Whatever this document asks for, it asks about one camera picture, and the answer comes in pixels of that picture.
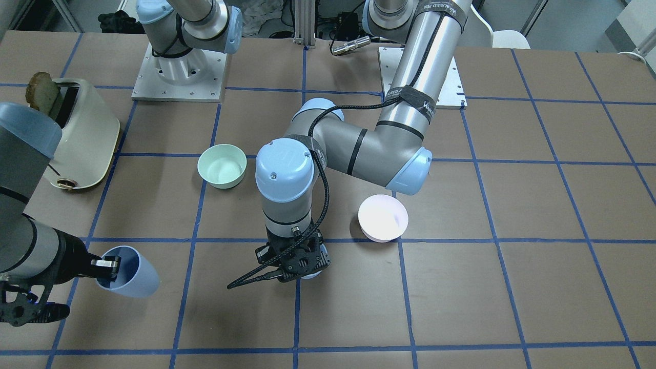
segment white bowl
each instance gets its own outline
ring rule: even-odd
[[[218,144],[205,150],[198,159],[198,174],[216,188],[231,188],[246,172],[246,155],[231,144]]]
[[[372,241],[389,242],[408,227],[408,212],[391,196],[374,195],[360,204],[358,221],[362,232]]]

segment metal connector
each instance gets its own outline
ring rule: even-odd
[[[365,36],[353,41],[349,41],[342,46],[334,47],[331,49],[331,52],[333,55],[343,55],[360,47],[367,46],[370,43],[371,37]]]

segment metal mounting plate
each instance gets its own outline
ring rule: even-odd
[[[400,47],[379,47],[378,60],[380,62],[380,76],[382,80],[382,90],[387,95],[392,80],[396,74],[396,68],[403,55],[403,49]],[[451,59],[451,65],[444,80],[440,97],[436,104],[437,109],[460,109],[462,106],[467,107],[467,99],[464,97],[460,73],[455,65],[455,59]]]
[[[171,85],[158,75],[155,57],[151,55],[151,51],[152,47],[148,44],[139,75],[134,83],[133,100],[220,102],[223,99],[228,55],[203,50],[210,68],[209,74],[197,83]]]

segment blue joint cap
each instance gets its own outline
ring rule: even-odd
[[[369,29],[369,0],[365,1],[365,7],[362,8],[362,28],[368,34],[373,35]]]
[[[255,183],[265,198],[292,202],[310,190],[314,162],[310,150],[293,139],[276,139],[264,145],[255,160]]]
[[[420,148],[385,188],[406,195],[418,193],[428,176],[432,159],[433,153],[425,147]]]
[[[48,159],[54,157],[62,129],[44,113],[13,102],[0,102],[0,127]]]
[[[173,12],[171,4],[166,0],[139,0],[136,3],[136,15],[141,24],[151,24]]]
[[[327,98],[322,98],[322,97],[313,98],[311,100],[308,100],[305,104],[303,104],[300,110],[296,114],[294,114],[294,117],[291,119],[294,120],[294,118],[296,118],[297,115],[307,110],[312,110],[312,109],[328,110],[333,106],[335,106],[335,103],[328,100]],[[339,109],[335,110],[333,114],[336,115],[341,121],[344,121],[344,112],[342,110]]]
[[[241,9],[232,7],[230,12],[230,24],[228,24],[228,31],[226,33],[226,54],[234,54],[239,50],[241,44],[241,30],[244,26],[243,15]]]

